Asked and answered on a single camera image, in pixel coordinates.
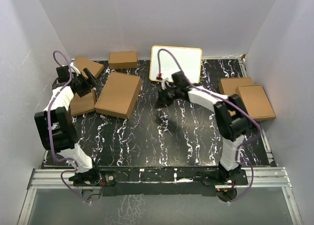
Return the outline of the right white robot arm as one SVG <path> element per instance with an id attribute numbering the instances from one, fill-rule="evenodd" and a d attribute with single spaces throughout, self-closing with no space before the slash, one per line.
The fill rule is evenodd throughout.
<path id="1" fill-rule="evenodd" d="M 249 116 L 239 95 L 221 95 L 209 91 L 203 86 L 191 83 L 182 71 L 172 74 L 173 84 L 169 78 L 158 73 L 161 82 L 158 90 L 156 109 L 170 106 L 175 100 L 181 99 L 198 104 L 215 114 L 217 127 L 223 140 L 223 151 L 217 170 L 216 179 L 222 183 L 235 181 L 240 172 L 240 147 L 244 143 L 246 132 L 259 124 Z"/>

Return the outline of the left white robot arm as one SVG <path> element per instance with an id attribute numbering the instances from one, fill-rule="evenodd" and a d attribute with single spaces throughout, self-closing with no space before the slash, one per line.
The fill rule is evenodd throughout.
<path id="1" fill-rule="evenodd" d="M 94 160 L 80 147 L 69 111 L 74 96 L 90 94 L 96 79 L 87 68 L 80 72 L 74 65 L 57 67 L 56 71 L 58 77 L 52 84 L 51 100 L 34 115 L 42 145 L 54 156 L 59 155 L 59 162 L 68 161 L 74 167 L 74 176 L 69 180 L 75 185 L 97 185 L 101 174 Z"/>

